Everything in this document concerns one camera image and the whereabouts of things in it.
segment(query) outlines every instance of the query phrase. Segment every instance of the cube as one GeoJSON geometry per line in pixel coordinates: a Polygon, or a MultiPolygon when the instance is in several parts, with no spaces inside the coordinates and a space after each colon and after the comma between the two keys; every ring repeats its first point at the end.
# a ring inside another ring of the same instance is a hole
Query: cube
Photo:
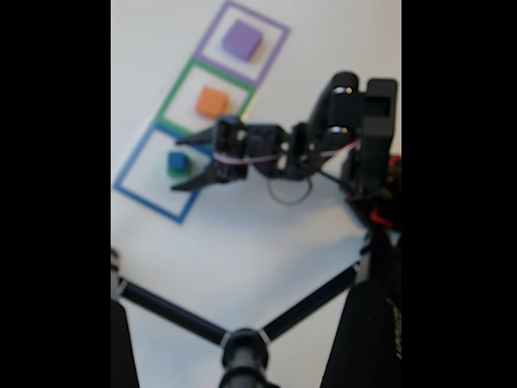
{"type": "Polygon", "coordinates": [[[167,173],[170,177],[188,175],[190,172],[190,161],[183,152],[169,152],[167,158],[167,173]]]}
{"type": "Polygon", "coordinates": [[[223,39],[223,49],[243,61],[249,61],[262,36],[257,28],[237,20],[223,39]]]}
{"type": "Polygon", "coordinates": [[[206,117],[217,117],[225,112],[228,96],[225,92],[205,86],[195,105],[196,111],[206,117]]]}

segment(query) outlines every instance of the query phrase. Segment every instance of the green square outline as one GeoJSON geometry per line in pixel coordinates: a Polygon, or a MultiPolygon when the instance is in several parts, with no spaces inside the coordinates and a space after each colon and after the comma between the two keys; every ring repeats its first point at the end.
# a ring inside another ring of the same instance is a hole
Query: green square outline
{"type": "Polygon", "coordinates": [[[178,92],[179,88],[181,87],[183,81],[185,81],[185,78],[188,76],[189,72],[192,70],[194,66],[200,67],[202,70],[208,71],[211,74],[216,75],[219,78],[223,78],[225,81],[232,83],[233,85],[240,87],[244,91],[248,92],[248,96],[242,103],[241,107],[237,111],[237,114],[240,116],[246,108],[248,108],[248,105],[251,102],[251,99],[253,98],[256,88],[248,85],[245,82],[239,81],[236,78],[233,78],[232,76],[223,73],[222,71],[215,69],[211,67],[210,65],[207,65],[206,63],[203,63],[202,61],[196,60],[195,58],[191,58],[190,61],[185,65],[183,68],[183,71],[179,75],[178,79],[176,80],[176,83],[170,89],[169,94],[165,98],[165,101],[162,103],[162,106],[158,110],[158,113],[155,116],[155,121],[157,121],[159,124],[163,125],[173,133],[180,133],[183,136],[189,136],[192,135],[193,132],[189,131],[188,129],[184,128],[182,125],[176,124],[174,121],[170,121],[167,118],[165,118],[164,114],[166,109],[171,104],[173,98],[176,96],[176,93],[178,92]]]}

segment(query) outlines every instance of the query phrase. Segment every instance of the orange cube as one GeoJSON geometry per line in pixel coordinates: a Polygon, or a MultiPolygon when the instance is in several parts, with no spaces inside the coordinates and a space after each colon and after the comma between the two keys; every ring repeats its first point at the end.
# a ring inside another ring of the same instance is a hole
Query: orange cube
{"type": "Polygon", "coordinates": [[[217,117],[225,112],[228,96],[225,92],[205,86],[195,105],[196,111],[203,116],[217,117]]]}

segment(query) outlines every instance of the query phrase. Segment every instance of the purple cube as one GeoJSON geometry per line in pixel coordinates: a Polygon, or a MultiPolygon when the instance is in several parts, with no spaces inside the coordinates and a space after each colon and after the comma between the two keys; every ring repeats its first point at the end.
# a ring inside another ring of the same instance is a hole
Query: purple cube
{"type": "Polygon", "coordinates": [[[255,27],[237,20],[223,39],[223,49],[243,61],[249,61],[262,40],[262,33],[255,27]]]}

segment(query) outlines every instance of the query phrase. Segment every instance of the colored square outline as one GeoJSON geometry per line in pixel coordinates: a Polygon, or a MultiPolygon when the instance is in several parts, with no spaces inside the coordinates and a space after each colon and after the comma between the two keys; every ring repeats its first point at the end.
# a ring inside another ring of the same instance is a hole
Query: colored square outline
{"type": "Polygon", "coordinates": [[[201,68],[202,70],[209,72],[210,74],[213,74],[219,78],[222,78],[226,82],[232,83],[233,85],[243,89],[244,91],[246,91],[248,93],[248,96],[246,97],[246,99],[242,103],[241,107],[237,111],[238,116],[240,116],[240,115],[242,115],[242,113],[244,113],[244,111],[250,104],[250,101],[253,98],[254,93],[255,93],[255,88],[253,86],[250,86],[242,81],[239,81],[238,79],[235,79],[235,78],[229,76],[228,74],[223,73],[219,69],[214,69],[211,66],[206,65],[203,62],[200,62],[195,58],[191,58],[189,60],[189,62],[187,63],[187,65],[185,66],[185,68],[183,69],[183,71],[181,72],[181,74],[179,75],[179,78],[176,81],[175,85],[172,87],[172,89],[170,89],[169,94],[165,98],[165,101],[162,103],[162,106],[158,110],[158,113],[156,114],[156,117],[155,117],[155,120],[159,124],[161,124],[163,127],[165,127],[166,129],[170,129],[172,133],[180,133],[182,136],[192,135],[193,132],[184,128],[182,125],[176,124],[175,122],[167,119],[165,117],[165,112],[166,112],[166,109],[169,107],[169,105],[171,103],[174,103],[173,99],[176,96],[176,93],[178,92],[183,81],[185,80],[185,78],[187,78],[188,73],[191,71],[191,69],[194,66],[197,66],[197,67],[201,68]]]}
{"type": "MultiPolygon", "coordinates": [[[[127,188],[124,188],[123,182],[126,177],[126,175],[131,171],[131,167],[135,164],[135,161],[137,160],[138,156],[140,155],[140,152],[144,149],[145,145],[147,144],[147,141],[150,139],[151,135],[154,133],[154,131],[159,131],[164,133],[167,136],[173,137],[174,139],[178,140],[182,137],[181,133],[175,133],[170,128],[164,127],[163,125],[152,122],[151,125],[147,128],[147,130],[144,133],[144,136],[142,136],[142,139],[138,142],[137,146],[129,156],[127,162],[122,167],[122,170],[118,174],[115,183],[113,184],[113,188],[120,192],[121,194],[124,194],[128,198],[138,202],[140,205],[144,205],[148,207],[151,210],[154,210],[156,213],[161,214],[164,217],[169,218],[172,221],[178,222],[181,224],[185,217],[187,216],[189,210],[191,209],[192,205],[194,204],[195,200],[197,199],[197,196],[200,194],[201,190],[196,190],[192,192],[190,198],[188,199],[187,203],[183,207],[183,210],[180,214],[173,214],[172,212],[165,210],[164,208],[157,206],[150,202],[149,200],[146,200],[145,198],[139,196],[138,194],[131,192],[127,188]]],[[[202,154],[205,154],[212,158],[212,152],[210,150],[204,148],[203,146],[197,146],[197,145],[189,145],[191,148],[199,151],[202,154]]]]}
{"type": "Polygon", "coordinates": [[[217,13],[216,18],[213,20],[212,24],[210,24],[210,27],[205,32],[205,34],[203,36],[203,39],[201,40],[200,44],[198,45],[197,49],[195,50],[193,57],[198,59],[198,60],[200,60],[200,61],[203,61],[203,62],[209,64],[210,66],[212,66],[212,67],[214,67],[216,69],[222,70],[225,73],[233,76],[234,78],[239,79],[239,80],[241,80],[243,82],[246,82],[246,83],[250,84],[251,86],[259,87],[259,85],[262,83],[263,79],[266,77],[267,72],[269,71],[269,69],[273,65],[273,62],[275,61],[276,57],[278,56],[278,53],[280,52],[280,49],[284,45],[285,40],[288,38],[288,35],[289,35],[290,31],[291,31],[291,28],[289,28],[289,27],[287,27],[287,26],[285,26],[283,24],[278,23],[275,20],[268,18],[267,16],[261,15],[258,12],[251,10],[250,8],[247,8],[245,6],[237,4],[236,2],[228,1],[219,10],[219,12],[217,13]],[[232,70],[228,66],[222,65],[221,63],[219,63],[217,61],[214,61],[214,60],[206,57],[205,55],[203,55],[204,46],[208,43],[208,39],[214,33],[214,31],[217,28],[217,25],[222,20],[223,15],[225,14],[225,12],[230,7],[233,7],[233,8],[236,8],[236,9],[242,11],[242,12],[245,12],[248,15],[251,15],[251,16],[253,16],[256,19],[262,20],[265,23],[268,23],[268,24],[270,24],[272,26],[275,26],[279,30],[282,31],[282,35],[280,36],[280,39],[278,40],[278,42],[276,43],[276,46],[271,51],[271,54],[270,54],[269,58],[267,59],[263,69],[260,72],[260,75],[257,77],[256,80],[253,80],[253,79],[251,79],[251,78],[249,78],[249,77],[247,77],[245,75],[242,75],[238,71],[232,70]]]}

